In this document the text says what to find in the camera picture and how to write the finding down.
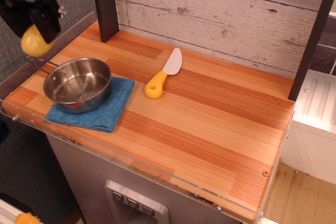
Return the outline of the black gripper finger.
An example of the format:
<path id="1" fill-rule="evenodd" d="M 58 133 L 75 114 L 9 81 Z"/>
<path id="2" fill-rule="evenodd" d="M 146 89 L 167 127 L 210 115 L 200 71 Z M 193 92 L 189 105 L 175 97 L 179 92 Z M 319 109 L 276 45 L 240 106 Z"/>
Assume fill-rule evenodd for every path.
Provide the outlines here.
<path id="1" fill-rule="evenodd" d="M 25 13 L 1 9 L 1 17 L 19 38 L 22 38 L 25 31 L 33 24 L 29 15 Z"/>
<path id="2" fill-rule="evenodd" d="M 53 42 L 61 31 L 59 10 L 31 10 L 29 15 L 44 41 L 47 44 Z"/>

